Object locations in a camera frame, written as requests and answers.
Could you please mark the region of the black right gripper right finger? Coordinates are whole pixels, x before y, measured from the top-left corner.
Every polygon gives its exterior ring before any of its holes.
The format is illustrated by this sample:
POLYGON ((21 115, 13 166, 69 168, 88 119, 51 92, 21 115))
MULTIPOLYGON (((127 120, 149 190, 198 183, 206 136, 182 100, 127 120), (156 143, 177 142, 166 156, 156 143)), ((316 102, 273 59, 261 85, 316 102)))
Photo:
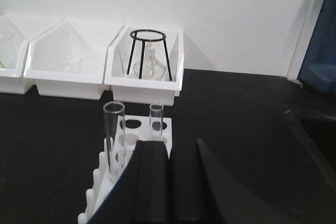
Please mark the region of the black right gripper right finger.
POLYGON ((203 140, 197 139, 211 196, 224 223, 298 223, 269 205, 239 182, 214 156, 203 140))

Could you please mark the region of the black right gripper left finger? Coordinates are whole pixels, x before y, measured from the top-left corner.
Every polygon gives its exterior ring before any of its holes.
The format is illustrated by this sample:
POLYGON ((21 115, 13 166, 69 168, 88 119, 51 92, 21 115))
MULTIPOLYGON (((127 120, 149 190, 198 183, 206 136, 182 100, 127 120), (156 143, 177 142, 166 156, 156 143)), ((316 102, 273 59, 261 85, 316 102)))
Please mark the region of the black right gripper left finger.
POLYGON ((164 143, 137 141, 124 172, 89 223, 169 223, 169 180, 164 143))

